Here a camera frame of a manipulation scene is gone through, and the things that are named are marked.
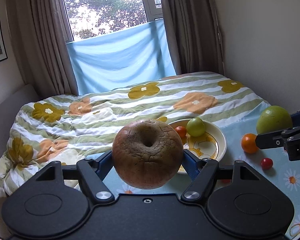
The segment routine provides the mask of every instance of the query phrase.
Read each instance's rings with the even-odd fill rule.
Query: metal bolt
[[[111,198],[112,194],[109,191],[99,191],[96,194],[96,198],[98,199],[108,199]]]
[[[143,202],[146,203],[146,204],[149,204],[149,203],[152,202],[152,199],[146,198],[146,199],[143,200]]]
[[[196,199],[200,196],[200,194],[196,191],[187,191],[186,193],[184,193],[184,197],[186,199]]]

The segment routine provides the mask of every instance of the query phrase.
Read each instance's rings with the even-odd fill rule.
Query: red cherry tomato
[[[222,179],[221,182],[224,184],[227,184],[227,183],[230,183],[231,180],[230,179]]]
[[[178,126],[175,130],[181,138],[186,137],[187,129],[184,126]]]
[[[269,170],[273,166],[273,161],[270,158],[264,158],[261,161],[261,167],[264,170]]]

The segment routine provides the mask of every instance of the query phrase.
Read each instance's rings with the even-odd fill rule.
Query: green apple
[[[190,136],[198,137],[205,133],[206,126],[199,117],[192,118],[187,124],[187,132]]]

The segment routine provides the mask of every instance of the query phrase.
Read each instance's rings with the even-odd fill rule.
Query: bedspread
[[[0,159],[0,197],[11,195],[48,162],[75,164],[111,149],[117,132],[141,118],[173,122],[201,116],[219,127],[261,102],[251,89],[220,74],[172,76],[83,96],[60,95],[24,105]],[[76,181],[66,181],[74,187]]]

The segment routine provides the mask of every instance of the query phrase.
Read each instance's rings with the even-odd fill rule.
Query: white wall
[[[18,65],[12,50],[5,0],[0,0],[0,21],[2,37],[8,59],[0,62],[0,103],[21,88],[22,81]]]
[[[300,109],[300,0],[215,0],[226,76]]]

